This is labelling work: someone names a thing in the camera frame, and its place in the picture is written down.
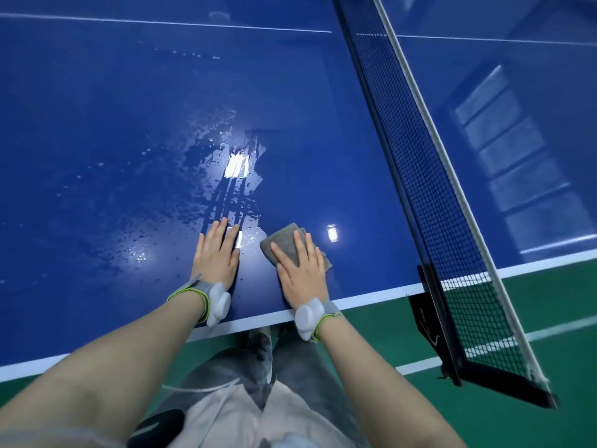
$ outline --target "net cord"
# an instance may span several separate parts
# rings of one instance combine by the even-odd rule
[[[512,334],[514,335],[514,338],[516,339],[516,342],[518,343],[518,346],[520,347],[522,356],[524,357],[524,359],[526,361],[526,367],[528,369],[528,373],[531,376],[530,378],[532,380],[534,380],[536,383],[541,384],[541,386],[544,387],[546,391],[549,391],[549,385],[548,385],[549,381],[548,381],[547,377],[545,377],[543,375],[543,371],[541,370],[541,367],[539,366],[539,362],[537,361],[537,358],[535,357],[535,354],[533,353],[533,350],[531,349],[531,345],[529,344],[528,340],[526,339],[526,335],[522,329],[522,326],[518,319],[516,311],[514,310],[514,307],[512,306],[512,303],[510,301],[510,297],[508,296],[508,293],[506,292],[506,288],[504,287],[504,284],[502,283],[502,280],[500,279],[500,277],[498,275],[496,265],[494,264],[493,259],[491,258],[491,255],[489,254],[489,249],[487,248],[487,245],[485,244],[483,236],[481,235],[479,226],[477,225],[476,221],[474,220],[473,212],[470,210],[469,203],[467,202],[466,197],[465,197],[465,193],[462,190],[462,187],[460,186],[460,182],[456,176],[456,172],[454,171],[454,169],[452,167],[450,158],[448,157],[448,153],[444,148],[444,144],[443,144],[441,138],[439,137],[439,133],[437,132],[437,128],[435,127],[433,119],[431,118],[431,115],[429,113],[427,105],[425,105],[425,102],[423,100],[421,92],[419,91],[419,88],[417,86],[417,82],[415,82],[415,80],[414,80],[413,73],[410,70],[410,67],[408,66],[406,56],[404,55],[404,53],[402,51],[402,47],[400,47],[400,43],[398,42],[398,37],[397,37],[396,33],[394,32],[394,29],[392,28],[392,24],[390,23],[390,20],[387,16],[387,13],[382,4],[382,1],[381,0],[373,0],[373,2],[375,3],[375,6],[377,8],[377,14],[379,15],[379,17],[383,23],[383,27],[386,31],[386,35],[388,36],[388,39],[390,40],[390,43],[392,44],[394,53],[396,53],[396,58],[398,59],[398,62],[402,69],[402,73],[404,74],[404,76],[407,80],[408,87],[411,90],[411,93],[412,93],[413,98],[417,104],[417,107],[419,108],[419,112],[423,118],[425,126],[427,126],[427,130],[429,132],[429,135],[431,136],[433,144],[435,145],[437,154],[439,155],[442,165],[444,165],[444,170],[446,171],[446,173],[448,175],[448,178],[449,178],[451,186],[452,186],[452,190],[454,191],[456,199],[458,200],[460,210],[462,210],[462,213],[463,213],[463,215],[466,219],[466,222],[469,226],[470,232],[474,238],[474,242],[475,242],[477,248],[479,249],[479,252],[481,253],[481,258],[483,260],[483,263],[485,263],[485,267],[487,268],[487,273],[489,274],[489,277],[491,278],[491,282],[493,283],[493,287],[496,290],[496,294],[497,294],[498,300],[502,306],[502,309],[504,310],[506,320],[507,320],[508,324],[510,325]]]

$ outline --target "pants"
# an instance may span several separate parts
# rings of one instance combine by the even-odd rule
[[[267,336],[251,339],[244,349],[228,348],[215,354],[186,376],[181,388],[211,388],[241,379],[247,393],[263,410],[273,384],[266,383],[269,370],[263,361]],[[368,447],[344,391],[326,368],[315,343],[303,341],[294,325],[283,330],[272,353],[272,378],[301,396],[308,406],[336,426],[361,448]],[[160,403],[154,414],[179,408],[186,412],[208,393],[176,393]]]

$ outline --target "person's right arm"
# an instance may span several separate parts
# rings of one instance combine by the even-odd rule
[[[324,260],[311,235],[306,246],[295,231],[296,267],[280,248],[272,251],[282,290],[297,309],[313,297],[328,300]],[[425,397],[388,364],[344,316],[326,318],[319,326],[325,345],[369,443],[373,447],[464,447],[455,430]]]

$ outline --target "hand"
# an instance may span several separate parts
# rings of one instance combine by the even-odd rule
[[[306,248],[299,232],[295,231],[293,235],[298,253],[298,267],[274,242],[271,245],[273,254],[280,261],[276,269],[284,297],[294,309],[309,303],[314,297],[320,301],[330,300],[321,250],[313,245],[310,233],[305,235]]]
[[[228,291],[234,280],[236,269],[238,269],[241,250],[232,249],[234,239],[238,234],[238,225],[232,227],[222,242],[227,226],[228,220],[224,217],[219,222],[212,223],[206,236],[199,234],[190,278],[200,273],[201,279],[210,283],[215,284],[221,281]]]

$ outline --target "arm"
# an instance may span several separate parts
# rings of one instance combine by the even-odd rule
[[[297,309],[317,296],[329,299],[324,262],[311,235],[306,246],[294,233],[300,266],[272,244],[284,296]],[[464,447],[460,437],[431,403],[390,366],[340,316],[326,318],[318,336],[325,345],[361,428],[374,447]]]
[[[238,225],[222,243],[228,221],[199,235],[191,277],[230,287],[238,267]],[[204,312],[184,292],[150,314],[78,349],[0,410],[0,430],[60,426],[95,429],[125,441],[163,383],[176,354]]]

